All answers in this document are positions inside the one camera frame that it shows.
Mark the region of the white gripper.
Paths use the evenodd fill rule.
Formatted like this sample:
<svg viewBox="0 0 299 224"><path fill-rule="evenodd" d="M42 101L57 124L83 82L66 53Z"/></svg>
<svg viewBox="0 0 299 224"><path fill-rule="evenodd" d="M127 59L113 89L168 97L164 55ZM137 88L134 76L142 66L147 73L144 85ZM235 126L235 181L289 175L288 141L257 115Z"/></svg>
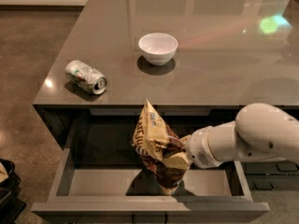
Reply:
<svg viewBox="0 0 299 224"><path fill-rule="evenodd" d="M186 145L186 150L193 163L202 169L216 168L221 165L221 162L212 154L208 143L208 132L210 130L211 126L207 126L180 138L180 142Z"/></svg>

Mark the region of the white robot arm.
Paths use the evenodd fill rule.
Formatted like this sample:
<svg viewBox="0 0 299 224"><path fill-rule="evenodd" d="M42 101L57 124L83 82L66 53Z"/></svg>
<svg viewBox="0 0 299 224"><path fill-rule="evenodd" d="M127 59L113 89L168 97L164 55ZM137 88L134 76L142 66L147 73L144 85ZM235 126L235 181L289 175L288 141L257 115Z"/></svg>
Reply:
<svg viewBox="0 0 299 224"><path fill-rule="evenodd" d="M243 107L235 120L191 134L186 149L193 163L214 168L227 161L299 163L299 121L268 104Z"/></svg>

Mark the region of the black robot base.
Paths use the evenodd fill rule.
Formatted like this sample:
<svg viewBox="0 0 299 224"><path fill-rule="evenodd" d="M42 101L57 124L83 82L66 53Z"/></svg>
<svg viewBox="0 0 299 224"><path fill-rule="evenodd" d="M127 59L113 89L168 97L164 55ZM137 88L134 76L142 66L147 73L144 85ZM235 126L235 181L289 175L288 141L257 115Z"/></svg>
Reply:
<svg viewBox="0 0 299 224"><path fill-rule="evenodd" d="M0 165L0 224L15 224L26 207L26 203L18 198L21 179L15 173L15 164L12 161L0 159Z"/></svg>

